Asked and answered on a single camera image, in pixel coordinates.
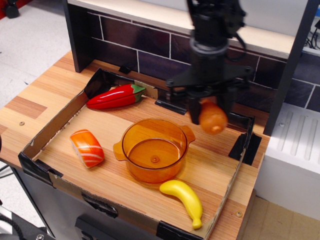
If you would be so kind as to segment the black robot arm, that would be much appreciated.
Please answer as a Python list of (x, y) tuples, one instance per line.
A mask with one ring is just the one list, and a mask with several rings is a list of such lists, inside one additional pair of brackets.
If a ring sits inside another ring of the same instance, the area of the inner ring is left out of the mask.
[(229, 40), (236, 38), (246, 49), (238, 34), (244, 27), (245, 11), (237, 0), (189, 0), (189, 15), (194, 29), (190, 33), (190, 67), (166, 81), (168, 102), (184, 100), (191, 121), (198, 125), (201, 100), (211, 96), (228, 115), (240, 90), (248, 87), (253, 69), (236, 65), (245, 57), (229, 57)]

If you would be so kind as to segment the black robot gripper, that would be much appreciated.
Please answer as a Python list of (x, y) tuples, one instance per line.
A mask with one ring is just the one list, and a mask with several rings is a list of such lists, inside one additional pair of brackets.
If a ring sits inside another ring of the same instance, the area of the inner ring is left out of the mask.
[(199, 99), (215, 96), (217, 105), (229, 117), (236, 102), (238, 92), (246, 88), (253, 68), (225, 62), (229, 41), (220, 45), (190, 38), (191, 65), (183, 73), (166, 81), (169, 102), (188, 99), (191, 121), (200, 124), (202, 105)]

